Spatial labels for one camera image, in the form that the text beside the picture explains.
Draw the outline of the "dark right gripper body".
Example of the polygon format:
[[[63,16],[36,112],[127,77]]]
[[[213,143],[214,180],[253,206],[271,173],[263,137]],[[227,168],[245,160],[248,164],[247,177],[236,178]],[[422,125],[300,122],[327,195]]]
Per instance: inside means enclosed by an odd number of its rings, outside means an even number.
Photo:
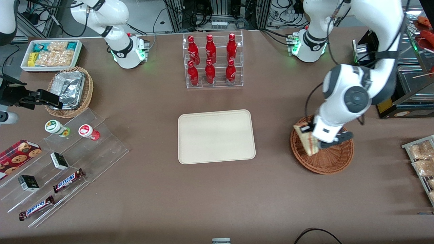
[[[27,96],[25,85],[27,83],[20,82],[14,77],[8,75],[1,75],[0,87],[0,104],[4,106],[13,106],[18,103],[20,99]]]

